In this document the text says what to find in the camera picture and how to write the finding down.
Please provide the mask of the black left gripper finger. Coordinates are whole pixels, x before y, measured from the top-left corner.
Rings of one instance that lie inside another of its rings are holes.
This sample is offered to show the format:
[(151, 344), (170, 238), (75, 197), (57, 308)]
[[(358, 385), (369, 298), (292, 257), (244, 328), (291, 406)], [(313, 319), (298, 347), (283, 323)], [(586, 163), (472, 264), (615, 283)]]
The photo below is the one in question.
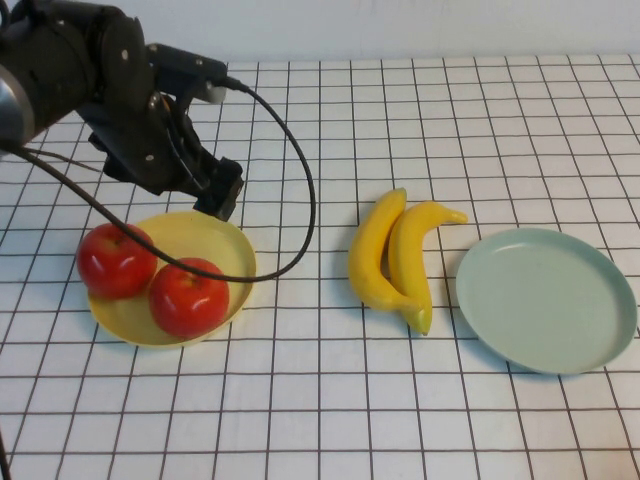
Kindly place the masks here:
[(196, 196), (194, 209), (228, 221), (234, 211), (234, 162), (227, 158), (207, 160), (202, 170), (208, 184)]
[(238, 196), (244, 186), (244, 170), (239, 162), (228, 158), (222, 159), (222, 170), (226, 188), (222, 205), (222, 219), (228, 221), (236, 208)]

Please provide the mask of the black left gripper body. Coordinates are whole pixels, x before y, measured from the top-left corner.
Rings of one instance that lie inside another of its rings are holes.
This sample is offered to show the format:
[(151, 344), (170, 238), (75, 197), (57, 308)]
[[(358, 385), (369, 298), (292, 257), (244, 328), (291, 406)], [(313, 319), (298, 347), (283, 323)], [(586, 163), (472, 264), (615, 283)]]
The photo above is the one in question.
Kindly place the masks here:
[(88, 104), (90, 142), (107, 154), (104, 173), (159, 195), (197, 196), (207, 186), (202, 146), (187, 108), (210, 101), (221, 85), (219, 63), (116, 63), (101, 68)]

